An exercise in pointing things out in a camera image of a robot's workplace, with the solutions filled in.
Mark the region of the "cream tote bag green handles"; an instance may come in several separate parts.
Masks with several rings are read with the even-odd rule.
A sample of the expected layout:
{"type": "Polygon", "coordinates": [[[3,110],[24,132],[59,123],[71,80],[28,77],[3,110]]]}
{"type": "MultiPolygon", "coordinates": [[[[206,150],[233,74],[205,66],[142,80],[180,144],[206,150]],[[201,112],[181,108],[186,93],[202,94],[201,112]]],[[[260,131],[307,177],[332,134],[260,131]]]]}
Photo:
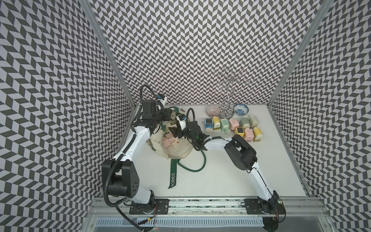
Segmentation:
{"type": "Polygon", "coordinates": [[[175,137],[175,130],[178,128],[176,125],[176,116],[179,114],[184,114],[185,111],[183,109],[179,109],[177,106],[171,106],[170,109],[172,110],[171,114],[171,120],[165,121],[160,123],[157,129],[155,129],[155,132],[150,136],[150,138],[147,140],[147,143],[150,145],[151,149],[155,151],[157,154],[163,156],[164,158],[171,160],[170,165],[170,183],[169,183],[169,189],[176,186],[176,179],[177,179],[177,168],[181,167],[186,171],[192,172],[192,173],[198,173],[202,171],[206,166],[206,155],[204,152],[202,152],[203,156],[203,164],[201,168],[199,169],[191,169],[186,166],[184,166],[180,160],[186,158],[191,151],[193,150],[193,146],[191,143],[185,139],[181,138],[179,139],[179,143],[175,146],[171,146],[169,148],[164,148],[162,146],[162,137],[171,132],[175,137]]]}

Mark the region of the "blue pencil sharpener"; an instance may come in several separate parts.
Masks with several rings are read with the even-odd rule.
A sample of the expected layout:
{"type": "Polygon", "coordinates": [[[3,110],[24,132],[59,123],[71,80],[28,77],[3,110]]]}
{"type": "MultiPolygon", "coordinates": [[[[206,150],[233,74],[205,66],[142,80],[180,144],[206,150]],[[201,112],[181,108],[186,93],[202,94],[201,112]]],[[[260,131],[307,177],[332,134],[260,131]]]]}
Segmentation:
{"type": "Polygon", "coordinates": [[[213,119],[205,119],[205,131],[206,132],[211,132],[214,128],[214,121],[213,119]]]}

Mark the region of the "yellow black-top pencil sharpener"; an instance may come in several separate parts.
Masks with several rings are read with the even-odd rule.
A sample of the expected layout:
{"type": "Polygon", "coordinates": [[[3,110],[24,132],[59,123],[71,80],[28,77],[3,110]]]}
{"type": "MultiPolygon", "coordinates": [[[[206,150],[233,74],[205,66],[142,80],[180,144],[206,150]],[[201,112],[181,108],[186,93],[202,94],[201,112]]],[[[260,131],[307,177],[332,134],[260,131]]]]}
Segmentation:
{"type": "Polygon", "coordinates": [[[243,127],[236,127],[235,130],[234,130],[234,134],[243,137],[244,136],[244,128],[243,127]]]}

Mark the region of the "cream pencil sharpener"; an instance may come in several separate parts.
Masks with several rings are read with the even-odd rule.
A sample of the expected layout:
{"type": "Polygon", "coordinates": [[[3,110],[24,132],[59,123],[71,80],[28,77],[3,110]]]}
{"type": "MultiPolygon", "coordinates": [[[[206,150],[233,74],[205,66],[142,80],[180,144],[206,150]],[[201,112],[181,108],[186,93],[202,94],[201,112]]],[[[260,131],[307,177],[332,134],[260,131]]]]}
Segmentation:
{"type": "Polygon", "coordinates": [[[251,115],[249,118],[250,127],[257,127],[259,125],[259,120],[255,115],[251,115]]]}

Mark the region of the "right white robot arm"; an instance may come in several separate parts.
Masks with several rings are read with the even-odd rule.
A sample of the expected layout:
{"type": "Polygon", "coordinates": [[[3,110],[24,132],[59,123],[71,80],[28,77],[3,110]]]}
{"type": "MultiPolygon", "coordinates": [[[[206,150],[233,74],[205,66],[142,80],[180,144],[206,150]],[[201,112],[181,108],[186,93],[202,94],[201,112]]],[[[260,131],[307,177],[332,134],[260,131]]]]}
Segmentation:
{"type": "Polygon", "coordinates": [[[210,137],[201,131],[196,121],[189,122],[182,130],[171,129],[179,139],[188,140],[196,151],[224,150],[232,163],[249,174],[250,181],[257,193],[258,210],[263,214],[285,215],[286,209],[278,193],[268,184],[258,164],[257,152],[240,135],[224,138],[210,137]]]}

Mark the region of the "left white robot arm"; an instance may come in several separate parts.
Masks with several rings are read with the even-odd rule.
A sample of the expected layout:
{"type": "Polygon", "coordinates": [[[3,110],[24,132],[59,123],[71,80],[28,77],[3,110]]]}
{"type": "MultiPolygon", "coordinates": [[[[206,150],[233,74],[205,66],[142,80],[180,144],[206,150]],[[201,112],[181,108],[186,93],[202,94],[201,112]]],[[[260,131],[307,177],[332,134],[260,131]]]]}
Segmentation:
{"type": "Polygon", "coordinates": [[[168,119],[164,109],[143,107],[131,124],[123,148],[114,158],[102,163],[103,197],[107,206],[117,207],[129,200],[140,214],[152,214],[155,211],[154,193],[140,184],[133,160],[141,154],[157,126],[168,119]]]}

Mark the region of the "pink pencil sharpener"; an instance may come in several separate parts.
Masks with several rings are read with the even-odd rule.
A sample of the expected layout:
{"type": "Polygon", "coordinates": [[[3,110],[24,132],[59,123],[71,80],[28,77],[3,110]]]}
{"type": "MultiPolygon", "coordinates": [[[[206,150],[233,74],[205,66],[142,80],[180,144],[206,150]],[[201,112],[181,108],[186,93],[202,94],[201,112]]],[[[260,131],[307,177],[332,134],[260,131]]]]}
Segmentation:
{"type": "Polygon", "coordinates": [[[230,123],[230,131],[235,131],[235,129],[240,126],[238,120],[234,118],[230,118],[229,123],[230,123]]]}
{"type": "Polygon", "coordinates": [[[175,137],[171,132],[165,134],[162,137],[162,146],[164,148],[169,148],[171,146],[175,146],[179,143],[179,139],[175,137]]]}
{"type": "Polygon", "coordinates": [[[251,129],[251,128],[246,128],[245,130],[244,130],[244,136],[243,136],[243,138],[244,138],[244,140],[246,141],[246,142],[251,142],[251,141],[253,141],[254,140],[254,132],[253,132],[253,130],[251,129]]]}

